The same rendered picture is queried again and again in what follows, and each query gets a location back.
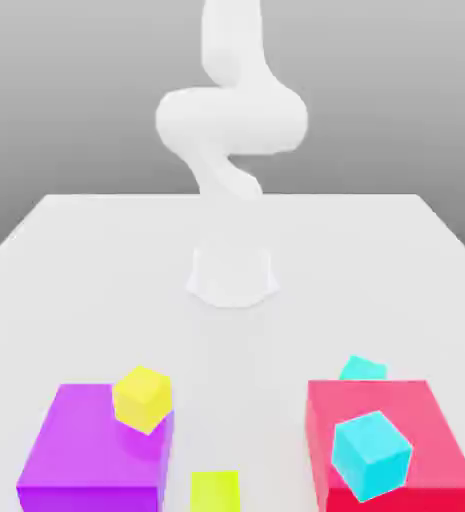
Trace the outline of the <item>small turquoise cube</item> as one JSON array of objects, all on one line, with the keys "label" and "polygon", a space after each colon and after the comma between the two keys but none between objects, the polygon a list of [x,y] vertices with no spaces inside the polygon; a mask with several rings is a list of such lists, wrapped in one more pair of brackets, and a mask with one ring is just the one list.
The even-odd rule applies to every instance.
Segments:
[{"label": "small turquoise cube", "polygon": [[352,355],[342,368],[340,380],[385,380],[387,378],[387,366],[369,359]]}]

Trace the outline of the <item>small lime yellow cube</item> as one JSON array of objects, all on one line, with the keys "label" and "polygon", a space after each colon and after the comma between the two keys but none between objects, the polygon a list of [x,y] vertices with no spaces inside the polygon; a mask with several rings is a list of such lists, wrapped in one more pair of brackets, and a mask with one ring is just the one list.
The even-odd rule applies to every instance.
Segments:
[{"label": "small lime yellow cube", "polygon": [[239,473],[193,472],[190,512],[240,512]]}]

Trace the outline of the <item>small cyan cube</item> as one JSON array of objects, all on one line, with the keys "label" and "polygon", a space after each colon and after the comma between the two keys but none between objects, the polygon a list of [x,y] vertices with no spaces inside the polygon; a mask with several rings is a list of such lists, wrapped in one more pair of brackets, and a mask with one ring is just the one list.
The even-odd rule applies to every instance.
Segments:
[{"label": "small cyan cube", "polygon": [[337,423],[331,464],[359,503],[407,481],[413,445],[380,410]]}]

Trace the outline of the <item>large purple box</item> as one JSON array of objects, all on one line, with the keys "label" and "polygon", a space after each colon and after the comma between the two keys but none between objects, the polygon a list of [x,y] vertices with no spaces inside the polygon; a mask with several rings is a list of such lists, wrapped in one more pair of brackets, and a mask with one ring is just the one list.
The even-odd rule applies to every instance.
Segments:
[{"label": "large purple box", "polygon": [[16,489],[23,512],[162,512],[174,414],[145,435],[115,418],[109,384],[62,384]]}]

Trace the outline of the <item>large red box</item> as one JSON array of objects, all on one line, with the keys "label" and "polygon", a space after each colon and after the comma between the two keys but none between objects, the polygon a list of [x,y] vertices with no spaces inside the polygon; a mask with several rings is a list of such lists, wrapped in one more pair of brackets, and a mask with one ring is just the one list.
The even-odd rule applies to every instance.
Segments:
[{"label": "large red box", "polygon": [[[359,503],[331,464],[334,427],[377,410],[413,455],[403,487]],[[313,380],[305,428],[319,512],[465,512],[465,457],[426,382]]]}]

